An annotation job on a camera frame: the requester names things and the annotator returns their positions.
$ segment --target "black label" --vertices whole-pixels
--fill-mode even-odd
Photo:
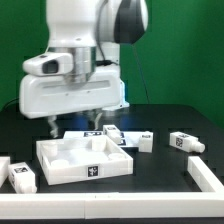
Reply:
[[[14,169],[16,173],[25,173],[28,172],[26,167],[20,167],[20,168],[16,168]]]
[[[100,131],[87,131],[84,132],[84,137],[92,137],[92,136],[99,136],[102,135],[102,132]]]
[[[108,127],[107,129],[108,130],[116,130],[116,128],[114,128],[114,127]]]
[[[183,146],[183,139],[177,138],[176,139],[176,146],[182,147]]]
[[[126,141],[124,139],[121,139],[121,143],[118,144],[119,146],[125,146],[126,145]]]
[[[181,135],[179,135],[181,138],[187,138],[187,137],[189,137],[189,135],[185,135],[185,134],[181,134]]]
[[[98,177],[99,176],[99,167],[98,166],[89,166],[88,167],[88,177]]]
[[[142,135],[142,138],[151,138],[150,135]]]

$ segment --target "white foam block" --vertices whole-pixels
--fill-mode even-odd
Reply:
[[[103,133],[116,144],[121,143],[121,132],[115,125],[103,125]]]
[[[119,218],[119,193],[86,194],[85,218]]]
[[[3,219],[84,219],[85,194],[3,194]]]
[[[8,165],[10,164],[10,157],[0,157],[0,187],[8,177]]]
[[[105,136],[92,137],[92,150],[97,152],[103,152],[106,149],[107,139]]]
[[[149,131],[142,132],[139,138],[139,146],[138,146],[139,152],[151,153],[152,147],[153,147],[153,133]]]
[[[198,156],[188,158],[188,172],[203,192],[223,192],[224,186]]]
[[[36,193],[35,174],[26,163],[16,163],[8,166],[9,181],[16,193]]]
[[[223,216],[224,201],[217,199],[218,195],[211,193],[122,194],[119,218]]]

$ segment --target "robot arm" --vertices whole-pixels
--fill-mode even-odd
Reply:
[[[118,105],[120,67],[97,67],[96,51],[104,61],[102,42],[132,44],[144,34],[145,0],[46,2],[48,50],[23,64],[21,112],[37,118]]]

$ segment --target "white box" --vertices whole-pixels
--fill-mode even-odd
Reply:
[[[10,164],[9,157],[0,157],[0,187],[8,176],[8,165]]]
[[[105,138],[97,151],[92,139]],[[133,159],[107,136],[37,141],[37,157],[49,185],[133,173]]]

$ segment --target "green screen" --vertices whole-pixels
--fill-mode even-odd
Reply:
[[[144,79],[151,104],[190,105],[224,127],[224,1],[146,2],[146,34],[121,47],[127,100],[148,103]],[[0,34],[1,108],[19,95],[23,61],[47,46],[45,1],[1,0]]]

